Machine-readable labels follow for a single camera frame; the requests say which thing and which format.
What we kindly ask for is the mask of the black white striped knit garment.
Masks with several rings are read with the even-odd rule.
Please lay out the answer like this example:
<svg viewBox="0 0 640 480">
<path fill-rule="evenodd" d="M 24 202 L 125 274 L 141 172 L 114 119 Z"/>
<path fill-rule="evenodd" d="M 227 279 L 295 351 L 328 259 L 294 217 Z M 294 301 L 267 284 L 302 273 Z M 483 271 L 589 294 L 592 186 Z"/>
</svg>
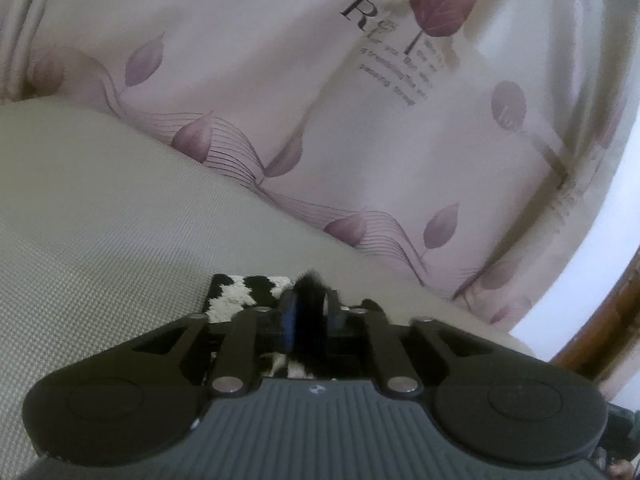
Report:
<svg viewBox="0 0 640 480">
<path fill-rule="evenodd" d="M 296 281 L 286 276 L 214 275 L 202 309 L 209 323 L 230 323 L 245 310 L 262 316 L 258 373 L 312 380 L 355 377 L 348 359 L 366 348 L 360 342 L 359 320 L 369 312 L 384 313 L 370 299 L 345 306 L 337 291 L 313 273 Z"/>
</svg>

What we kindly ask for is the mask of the beige textured bed sheet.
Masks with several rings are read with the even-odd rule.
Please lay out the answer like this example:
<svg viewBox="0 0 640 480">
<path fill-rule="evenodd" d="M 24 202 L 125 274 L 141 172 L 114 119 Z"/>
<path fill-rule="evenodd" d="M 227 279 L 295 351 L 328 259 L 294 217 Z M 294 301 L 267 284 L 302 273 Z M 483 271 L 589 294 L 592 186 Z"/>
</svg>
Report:
<svg viewBox="0 0 640 480">
<path fill-rule="evenodd" d="M 197 311 L 216 273 L 314 271 L 394 323 L 522 344 L 119 120 L 59 98 L 1 109 L 1 474 L 35 461 L 42 376 Z"/>
</svg>

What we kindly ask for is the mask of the pink leaf-print quilt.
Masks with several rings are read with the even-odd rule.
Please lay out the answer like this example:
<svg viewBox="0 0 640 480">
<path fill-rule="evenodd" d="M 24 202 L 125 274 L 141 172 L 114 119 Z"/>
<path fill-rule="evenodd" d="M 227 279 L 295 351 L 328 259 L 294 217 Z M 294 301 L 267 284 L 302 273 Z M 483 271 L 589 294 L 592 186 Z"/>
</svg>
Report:
<svg viewBox="0 0 640 480">
<path fill-rule="evenodd" d="M 628 131 L 639 0 L 1 0 L 1 97 L 112 116 L 510 330 Z"/>
</svg>

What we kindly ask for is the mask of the brown wooden bed frame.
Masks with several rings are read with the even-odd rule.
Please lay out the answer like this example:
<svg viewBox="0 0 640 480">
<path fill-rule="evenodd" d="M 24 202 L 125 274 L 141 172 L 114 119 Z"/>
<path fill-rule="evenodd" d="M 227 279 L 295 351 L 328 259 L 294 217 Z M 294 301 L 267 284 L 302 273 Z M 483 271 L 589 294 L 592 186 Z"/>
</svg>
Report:
<svg viewBox="0 0 640 480">
<path fill-rule="evenodd" d="M 639 373 L 639 252 L 551 363 L 591 380 L 608 401 Z"/>
</svg>

